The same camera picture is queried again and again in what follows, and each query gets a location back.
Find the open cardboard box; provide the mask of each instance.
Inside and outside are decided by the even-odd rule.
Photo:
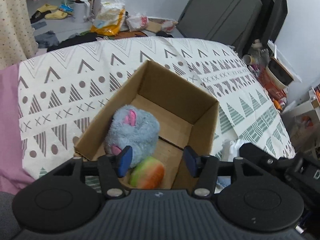
[[[192,178],[182,159],[183,148],[190,145],[199,155],[210,154],[219,103],[209,93],[153,61],[143,63],[90,123],[75,146],[75,152],[89,160],[105,154],[103,141],[115,111],[133,105],[149,111],[160,123],[159,140],[153,157],[165,166],[162,189],[191,190]],[[129,177],[120,179],[132,188]]]

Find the ribbed gray panel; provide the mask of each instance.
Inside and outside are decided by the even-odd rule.
[[[28,230],[16,240],[302,240],[290,229],[275,234],[241,230],[219,216],[209,201],[191,198],[185,190],[132,190],[110,200],[99,215],[77,230],[44,235]]]

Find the plush toy ear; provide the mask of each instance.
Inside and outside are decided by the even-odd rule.
[[[125,116],[123,122],[131,126],[135,126],[136,120],[137,120],[137,113],[133,109],[130,109],[129,114]]]
[[[111,146],[111,152],[113,155],[119,155],[121,153],[121,151],[122,150],[118,146],[116,146],[116,145]]]

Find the yellow plastic bag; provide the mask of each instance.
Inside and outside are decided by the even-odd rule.
[[[118,34],[125,20],[123,0],[101,0],[101,8],[93,21],[91,32],[100,35],[114,36]]]

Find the yellow slipper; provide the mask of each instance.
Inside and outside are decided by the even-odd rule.
[[[45,11],[54,11],[58,9],[58,6],[55,6],[55,5],[50,5],[50,4],[45,4],[43,6],[41,6],[39,9],[37,9],[37,11],[39,12],[45,12]]]
[[[62,20],[67,17],[67,15],[67,13],[58,10],[54,13],[48,13],[44,18],[47,20]]]

